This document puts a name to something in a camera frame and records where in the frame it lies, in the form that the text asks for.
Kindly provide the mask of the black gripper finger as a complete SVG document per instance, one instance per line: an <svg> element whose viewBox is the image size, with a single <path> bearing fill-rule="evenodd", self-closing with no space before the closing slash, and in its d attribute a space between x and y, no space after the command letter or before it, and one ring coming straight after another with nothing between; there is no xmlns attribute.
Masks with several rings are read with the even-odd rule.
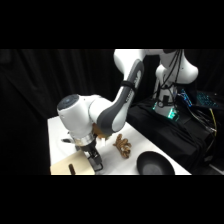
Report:
<svg viewBox="0 0 224 224"><path fill-rule="evenodd" d="M91 157L89 157L88 160L89 160L90 164L92 165L93 169L96 170L97 165L96 165L95 161Z"/></svg>
<svg viewBox="0 0 224 224"><path fill-rule="evenodd" d="M97 166L97 168L94 170L95 172L101 171L103 169L103 164L102 164L102 160L100 159L95 159L95 164Z"/></svg>

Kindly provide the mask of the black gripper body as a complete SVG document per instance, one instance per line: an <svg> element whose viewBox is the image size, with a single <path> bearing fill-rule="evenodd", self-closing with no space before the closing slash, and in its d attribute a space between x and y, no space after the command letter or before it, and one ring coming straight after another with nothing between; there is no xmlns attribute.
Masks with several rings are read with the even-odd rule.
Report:
<svg viewBox="0 0 224 224"><path fill-rule="evenodd" d="M91 145L83 146L82 150L84 152L87 152L95 163L100 162L100 155L94 146Z"/></svg>

